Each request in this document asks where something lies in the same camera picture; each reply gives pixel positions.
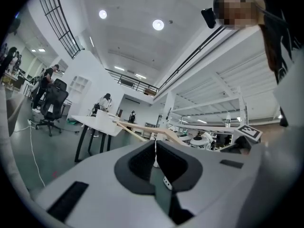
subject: white wall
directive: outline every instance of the white wall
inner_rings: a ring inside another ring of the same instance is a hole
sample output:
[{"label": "white wall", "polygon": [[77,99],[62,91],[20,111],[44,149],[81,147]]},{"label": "white wall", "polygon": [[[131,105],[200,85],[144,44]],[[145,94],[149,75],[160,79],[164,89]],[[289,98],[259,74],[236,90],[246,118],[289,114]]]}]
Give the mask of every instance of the white wall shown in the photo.
[{"label": "white wall", "polygon": [[39,0],[28,0],[27,7],[31,17],[33,18],[36,26],[40,30],[41,34],[48,41],[50,46],[55,50],[57,55],[69,65],[72,62],[72,58],[58,40],[55,32],[53,31],[47,17],[44,15],[44,11],[41,7]]},{"label": "white wall", "polygon": [[91,109],[106,93],[110,93],[112,98],[110,112],[116,114],[124,90],[90,51],[82,50],[79,52],[72,63],[68,65],[62,80],[70,85],[75,76],[84,77],[92,82],[88,92],[81,100],[80,115],[87,114],[87,110]]},{"label": "white wall", "polygon": [[35,56],[27,48],[24,48],[20,54],[22,55],[20,69],[26,72]]},{"label": "white wall", "polygon": [[122,99],[119,109],[123,110],[121,121],[128,120],[132,111],[135,111],[135,123],[140,126],[145,126],[145,123],[155,124],[157,123],[158,115],[162,112],[160,105],[152,105],[146,102],[140,102],[139,104],[130,100],[127,100],[127,95]]},{"label": "white wall", "polygon": [[63,13],[74,37],[86,28],[80,2],[81,0],[60,0]]},{"label": "white wall", "polygon": [[153,104],[153,97],[150,95],[145,95],[143,92],[135,91],[131,89],[130,87],[121,85],[123,87],[124,93],[126,95],[130,95],[136,99],[139,99],[141,101],[145,101],[146,103]]},{"label": "white wall", "polygon": [[25,48],[24,42],[20,39],[20,37],[17,35],[14,36],[13,33],[8,34],[6,37],[4,43],[8,44],[9,49],[12,47],[16,47],[17,51],[21,52]]}]

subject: desk leg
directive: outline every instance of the desk leg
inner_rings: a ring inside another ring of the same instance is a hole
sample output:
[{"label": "desk leg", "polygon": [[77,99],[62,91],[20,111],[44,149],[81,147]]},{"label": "desk leg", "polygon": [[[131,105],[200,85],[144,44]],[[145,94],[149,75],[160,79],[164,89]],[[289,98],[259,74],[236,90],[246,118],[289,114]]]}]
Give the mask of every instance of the desk leg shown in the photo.
[{"label": "desk leg", "polygon": [[26,85],[26,86],[24,87],[23,94],[24,94],[25,90],[27,89],[27,87],[28,87],[28,85]]},{"label": "desk leg", "polygon": [[81,162],[81,160],[79,159],[79,153],[80,153],[80,149],[81,149],[81,145],[82,142],[84,141],[85,135],[86,135],[86,131],[87,131],[87,126],[84,126],[84,129],[82,130],[79,142],[78,142],[78,146],[77,146],[77,150],[76,150],[76,155],[75,155],[75,163]]},{"label": "desk leg", "polygon": [[111,135],[109,135],[109,136],[108,136],[108,146],[107,146],[107,148],[106,148],[106,150],[107,150],[107,151],[110,151],[110,146],[111,146],[111,138],[112,138],[112,136],[111,136]]},{"label": "desk leg", "polygon": [[102,139],[101,139],[101,144],[100,144],[100,151],[99,151],[99,153],[102,153],[102,152],[104,151],[105,137],[106,137],[106,134],[103,133],[103,137],[102,137]]},{"label": "desk leg", "polygon": [[91,139],[90,139],[90,143],[89,143],[89,148],[87,149],[87,152],[88,152],[91,156],[92,156],[92,153],[90,152],[90,150],[91,150],[91,144],[92,144],[92,141],[93,141],[94,134],[95,134],[95,129],[92,129],[92,135],[91,135]]},{"label": "desk leg", "polygon": [[62,117],[62,114],[63,114],[63,111],[65,110],[65,105],[63,105],[63,108],[62,108],[62,111],[61,111],[61,116],[60,117]]}]

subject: fluorescent light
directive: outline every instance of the fluorescent light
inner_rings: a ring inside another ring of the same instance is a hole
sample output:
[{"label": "fluorescent light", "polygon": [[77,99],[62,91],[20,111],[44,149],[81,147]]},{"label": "fluorescent light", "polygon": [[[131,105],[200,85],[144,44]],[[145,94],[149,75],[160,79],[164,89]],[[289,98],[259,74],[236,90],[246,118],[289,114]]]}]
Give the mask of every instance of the fluorescent light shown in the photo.
[{"label": "fluorescent light", "polygon": [[99,11],[99,17],[100,18],[105,19],[107,16],[108,15],[107,15],[106,11],[104,11],[104,10]]},{"label": "fluorescent light", "polygon": [[92,41],[92,38],[91,38],[91,37],[90,37],[90,40],[91,40],[92,46],[94,47],[94,44],[93,44],[93,41]]},{"label": "fluorescent light", "polygon": [[204,124],[206,124],[207,122],[205,122],[205,121],[202,121],[202,120],[200,120],[200,119],[198,119],[198,121],[199,122],[202,122],[202,123],[204,123]]},{"label": "fluorescent light", "polygon": [[119,69],[119,70],[122,70],[122,71],[124,71],[124,69],[123,68],[121,68],[121,67],[117,67],[117,66],[114,66],[116,69]]},{"label": "fluorescent light", "polygon": [[146,79],[146,77],[141,76],[141,75],[139,75],[139,74],[135,74],[135,76]]},{"label": "fluorescent light", "polygon": [[157,19],[153,21],[152,26],[155,30],[162,30],[164,23],[160,19]]}]

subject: white ceiling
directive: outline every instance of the white ceiling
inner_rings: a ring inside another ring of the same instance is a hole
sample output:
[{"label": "white ceiling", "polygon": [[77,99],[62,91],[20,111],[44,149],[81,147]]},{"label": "white ceiling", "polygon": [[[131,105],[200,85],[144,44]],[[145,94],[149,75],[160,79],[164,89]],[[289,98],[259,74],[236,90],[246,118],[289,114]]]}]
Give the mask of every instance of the white ceiling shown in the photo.
[{"label": "white ceiling", "polygon": [[[21,9],[18,18],[21,20],[21,24],[17,30],[17,35],[29,51],[36,50],[36,52],[32,52],[34,56],[47,67],[50,66],[56,59],[57,53],[40,33],[26,6]],[[45,52],[39,52],[39,48],[45,49]]]},{"label": "white ceiling", "polygon": [[[205,27],[200,11],[210,7],[212,0],[84,0],[84,4],[103,65],[129,69],[153,84],[188,40]],[[106,19],[98,16],[101,9],[106,10]],[[164,21],[162,31],[153,29],[155,19]]]},{"label": "white ceiling", "polygon": [[[229,97],[237,93],[238,86],[247,104],[250,120],[277,119],[278,104],[273,95],[276,80],[274,73],[268,67],[261,33],[256,33],[242,41],[229,52],[218,57],[208,68],[203,68],[177,86],[174,90],[178,95],[174,109]],[[230,112],[232,119],[239,116],[239,112],[235,111],[237,109],[239,109],[238,103],[230,102],[175,113],[191,115],[191,118],[185,119],[189,123],[200,124],[197,119],[201,119],[209,124],[223,124],[227,112]]]}]

